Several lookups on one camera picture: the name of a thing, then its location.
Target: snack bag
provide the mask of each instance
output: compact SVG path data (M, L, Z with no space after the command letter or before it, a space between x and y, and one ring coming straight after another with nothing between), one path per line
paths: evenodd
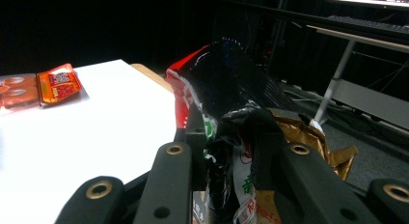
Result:
M191 105L199 108L204 120L208 181L205 199L203 192L193 196L201 216L194 220L196 223L281 223L273 202L274 191L256 189L264 182L255 165L271 166L271 158L255 157L256 149L275 152L297 136L303 143L302 137L308 135L304 139L317 142L316 149L324 159L334 163L334 169L341 169L340 175L347 175L345 169L356 152L343 153L342 162L331 161L340 158L328 151L324 136L315 129L305 127L301 130L304 135L298 129L291 133L293 126L271 111L298 112L298 106L257 69L238 42L223 39L202 47L169 66L165 80L174 89L177 128L186 128ZM265 136L273 138L265 143Z
M82 88L71 64L37 74L41 105L55 104L79 92Z
M203 114L209 179L201 223L256 223L254 139L246 120L266 107L295 111L297 105L257 69L238 42L226 39L172 64L166 81L174 89L178 128L186 127L193 103Z

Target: white table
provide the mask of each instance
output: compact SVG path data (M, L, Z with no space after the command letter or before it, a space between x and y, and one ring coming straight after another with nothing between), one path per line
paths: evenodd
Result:
M75 71L80 97L0 116L0 223L54 223L85 181L148 172L176 131L175 97L124 61Z

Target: floor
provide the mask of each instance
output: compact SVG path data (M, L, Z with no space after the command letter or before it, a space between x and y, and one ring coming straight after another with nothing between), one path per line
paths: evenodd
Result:
M313 117L322 100L315 93L279 82L280 87L301 107L304 114ZM282 111L282 115L296 118L296 114ZM396 179L409 183L409 131L366 114L332 102L326 113L328 121L322 125L330 150L356 146L347 182L367 190L374 179Z

